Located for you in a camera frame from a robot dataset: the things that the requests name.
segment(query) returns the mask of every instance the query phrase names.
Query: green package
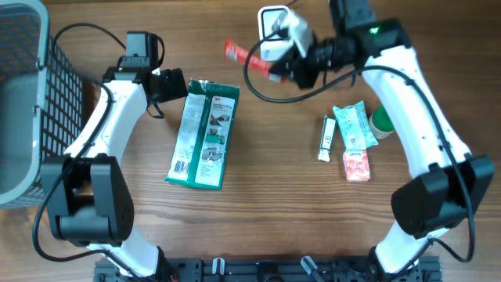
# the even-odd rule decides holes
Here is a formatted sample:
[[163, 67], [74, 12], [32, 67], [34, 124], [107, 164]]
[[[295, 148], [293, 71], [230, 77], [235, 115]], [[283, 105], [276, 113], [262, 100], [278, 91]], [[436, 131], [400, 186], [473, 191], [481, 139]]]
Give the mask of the green package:
[[240, 87], [191, 80], [166, 181], [220, 190]]

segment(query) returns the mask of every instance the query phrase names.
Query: wooden table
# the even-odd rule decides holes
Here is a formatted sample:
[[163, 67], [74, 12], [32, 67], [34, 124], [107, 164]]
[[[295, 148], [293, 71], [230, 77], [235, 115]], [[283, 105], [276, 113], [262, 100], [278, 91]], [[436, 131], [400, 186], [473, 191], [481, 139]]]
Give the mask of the wooden table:
[[[421, 68], [445, 116], [474, 154], [488, 154], [501, 167], [501, 80], [499, 1], [371, 1], [379, 18], [398, 17], [410, 33]], [[396, 134], [369, 149], [372, 179], [346, 183], [344, 145], [337, 132], [331, 162], [316, 160], [323, 116], [332, 106], [360, 100], [368, 112], [380, 105], [360, 81], [290, 105], [263, 102], [243, 83], [242, 67], [225, 62], [226, 38], [250, 48], [258, 40], [257, 12], [269, 0], [166, 1], [51, 4], [51, 30], [86, 21], [125, 40], [127, 31], [151, 31], [166, 43], [165, 68], [181, 67], [186, 79], [241, 85], [222, 191], [167, 184], [183, 100], [160, 107], [156, 120], [144, 114], [122, 161], [135, 202], [135, 225], [169, 258], [300, 258], [365, 255], [393, 223], [391, 194], [407, 183], [407, 162]], [[320, 38], [333, 36], [326, 1], [299, 0], [295, 7]], [[106, 35], [80, 27], [60, 44], [75, 67], [99, 77], [123, 50]], [[253, 74], [261, 91], [274, 97], [298, 94]], [[446, 281], [501, 280], [501, 182], [488, 189], [476, 215], [477, 252], [468, 265], [440, 247]], [[39, 258], [31, 246], [36, 208], [0, 211], [0, 280], [90, 281], [99, 256], [57, 264]], [[44, 219], [41, 244], [54, 255], [82, 251], [52, 238]], [[466, 224], [445, 240], [461, 254]]]

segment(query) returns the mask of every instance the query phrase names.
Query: gray bin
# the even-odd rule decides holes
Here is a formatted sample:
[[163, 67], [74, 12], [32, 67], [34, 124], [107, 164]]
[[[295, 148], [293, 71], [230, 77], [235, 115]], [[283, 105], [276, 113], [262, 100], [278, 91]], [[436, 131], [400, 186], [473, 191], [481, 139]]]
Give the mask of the gray bin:
[[46, 157], [59, 156], [80, 134], [82, 83], [50, 52], [49, 13], [39, 1], [0, 0], [0, 208], [37, 205]]

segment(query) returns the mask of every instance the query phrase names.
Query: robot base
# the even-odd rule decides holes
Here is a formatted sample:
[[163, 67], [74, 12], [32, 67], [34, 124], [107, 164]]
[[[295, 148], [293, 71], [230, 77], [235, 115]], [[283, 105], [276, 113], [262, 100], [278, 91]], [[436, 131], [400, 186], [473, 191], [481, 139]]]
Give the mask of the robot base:
[[[224, 275], [212, 274], [213, 261], [200, 258], [169, 259], [177, 272], [179, 282], [258, 282], [258, 267], [264, 263], [276, 266], [277, 274], [285, 282], [314, 281], [299, 263], [299, 260], [226, 260]], [[341, 257], [333, 260], [315, 260], [318, 274], [326, 282], [369, 282], [363, 274], [368, 263], [367, 257]], [[127, 282], [118, 268], [108, 261], [96, 263], [95, 282]], [[420, 258], [419, 265], [407, 276], [393, 282], [442, 282], [442, 272], [438, 257]]]

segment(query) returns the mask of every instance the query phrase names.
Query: red and white packet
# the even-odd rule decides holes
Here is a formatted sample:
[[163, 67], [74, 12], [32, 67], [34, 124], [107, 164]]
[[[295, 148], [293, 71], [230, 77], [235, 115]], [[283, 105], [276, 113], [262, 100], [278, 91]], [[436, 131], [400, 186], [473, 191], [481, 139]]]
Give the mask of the red and white packet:
[[[249, 51], [238, 46], [233, 40], [226, 39], [225, 44], [225, 60], [226, 58], [234, 60], [237, 63], [245, 64], [245, 59], [249, 55]], [[276, 74], [270, 74], [269, 69], [272, 67], [272, 63], [261, 60], [257, 56], [252, 56], [249, 61], [249, 68], [251, 70], [256, 70], [266, 76], [269, 80], [284, 83], [285, 78], [280, 77]]]
[[343, 154], [344, 172], [346, 181], [369, 181], [369, 158], [366, 150], [347, 151]]

